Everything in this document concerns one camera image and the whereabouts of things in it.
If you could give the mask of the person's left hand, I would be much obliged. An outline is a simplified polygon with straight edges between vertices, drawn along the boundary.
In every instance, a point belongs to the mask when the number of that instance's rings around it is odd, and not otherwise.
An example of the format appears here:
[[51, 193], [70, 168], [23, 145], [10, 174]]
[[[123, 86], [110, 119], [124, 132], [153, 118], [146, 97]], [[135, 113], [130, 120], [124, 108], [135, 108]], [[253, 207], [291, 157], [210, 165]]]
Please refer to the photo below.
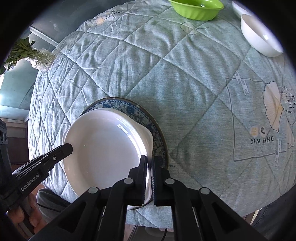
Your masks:
[[[47, 222], [44, 220], [41, 211], [38, 208], [36, 196], [30, 194], [28, 196], [28, 202], [32, 209], [32, 212], [29, 216], [30, 224], [34, 227], [34, 233], [38, 233], [42, 228], [47, 225]], [[9, 219], [15, 226], [18, 226], [19, 223], [23, 222], [25, 215], [23, 210], [18, 207], [7, 212]]]

